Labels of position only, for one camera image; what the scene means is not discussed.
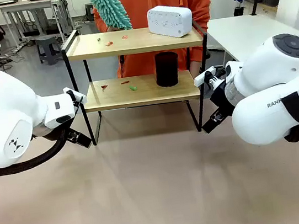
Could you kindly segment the person left hand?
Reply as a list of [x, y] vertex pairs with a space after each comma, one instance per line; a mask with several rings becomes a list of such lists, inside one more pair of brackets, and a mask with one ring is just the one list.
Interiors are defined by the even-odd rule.
[[190, 66], [189, 66], [189, 71], [192, 75], [192, 77], [196, 77], [198, 76], [198, 74], [200, 73], [200, 67], [201, 67], [201, 63], [198, 61], [191, 61], [190, 62]]

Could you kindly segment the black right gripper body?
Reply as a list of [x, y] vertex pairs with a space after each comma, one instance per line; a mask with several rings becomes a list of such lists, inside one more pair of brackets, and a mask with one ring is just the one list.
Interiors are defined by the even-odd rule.
[[221, 109], [227, 116], [232, 116], [234, 106], [229, 102], [225, 95], [226, 81], [223, 79], [219, 80], [218, 78], [210, 79], [209, 84], [213, 90], [210, 100], [218, 107], [217, 109]]

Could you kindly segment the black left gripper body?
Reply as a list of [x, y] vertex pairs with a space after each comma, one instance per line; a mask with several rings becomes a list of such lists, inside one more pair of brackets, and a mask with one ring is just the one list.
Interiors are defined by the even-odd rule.
[[66, 132], [70, 129], [70, 121], [66, 121], [60, 124], [54, 129], [50, 129], [47, 126], [41, 124], [33, 128], [31, 138], [44, 137], [50, 141], [66, 141]]

